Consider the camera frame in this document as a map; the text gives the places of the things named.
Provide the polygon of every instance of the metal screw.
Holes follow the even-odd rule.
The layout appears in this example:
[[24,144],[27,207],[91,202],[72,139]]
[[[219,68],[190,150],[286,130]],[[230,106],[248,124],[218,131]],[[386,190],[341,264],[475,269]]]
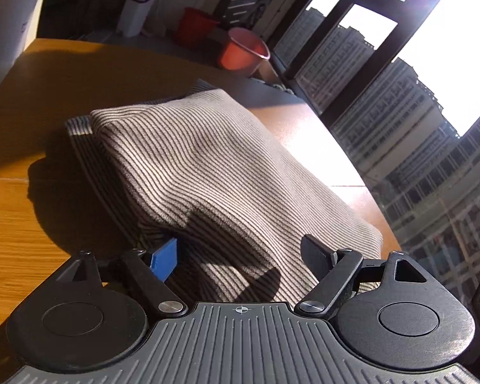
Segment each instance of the metal screw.
[[183,305],[179,301],[166,300],[158,305],[158,310],[163,313],[178,313],[183,310]]
[[306,300],[299,305],[299,309],[306,313],[320,313],[325,309],[325,305],[316,300]]

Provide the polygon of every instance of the blue pad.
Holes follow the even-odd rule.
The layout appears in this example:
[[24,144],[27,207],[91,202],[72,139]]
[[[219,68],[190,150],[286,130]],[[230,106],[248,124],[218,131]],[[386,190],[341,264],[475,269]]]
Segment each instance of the blue pad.
[[149,268],[161,281],[166,281],[178,264],[176,238],[171,238],[160,249],[153,253]]

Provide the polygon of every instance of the folded striped fabric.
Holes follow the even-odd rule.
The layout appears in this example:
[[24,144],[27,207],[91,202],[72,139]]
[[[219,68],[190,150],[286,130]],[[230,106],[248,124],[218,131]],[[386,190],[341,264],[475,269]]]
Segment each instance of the folded striped fabric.
[[97,196],[132,245],[182,240],[167,283],[190,305],[294,305],[317,283],[300,258],[306,233],[380,258],[374,227],[251,112],[202,81],[182,99],[95,110],[67,129]]

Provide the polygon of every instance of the blue sky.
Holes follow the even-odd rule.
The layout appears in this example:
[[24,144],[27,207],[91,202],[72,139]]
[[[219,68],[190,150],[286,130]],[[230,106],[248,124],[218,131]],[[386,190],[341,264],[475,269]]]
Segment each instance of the blue sky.
[[[325,16],[338,0],[313,0]],[[376,48],[395,23],[354,6],[340,23],[359,30]],[[443,115],[460,135],[480,116],[480,0],[441,0],[399,57],[444,107]]]

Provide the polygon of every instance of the wooden table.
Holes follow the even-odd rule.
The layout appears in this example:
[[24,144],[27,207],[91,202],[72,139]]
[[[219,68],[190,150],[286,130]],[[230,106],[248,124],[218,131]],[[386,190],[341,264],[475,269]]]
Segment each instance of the wooden table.
[[182,94],[197,78],[249,108],[297,160],[381,230],[384,256],[398,249],[356,170],[301,99],[153,52],[37,39],[0,86],[0,382],[17,368],[4,334],[14,307],[69,253],[91,249],[106,257],[127,247],[91,191],[64,121],[95,108]]

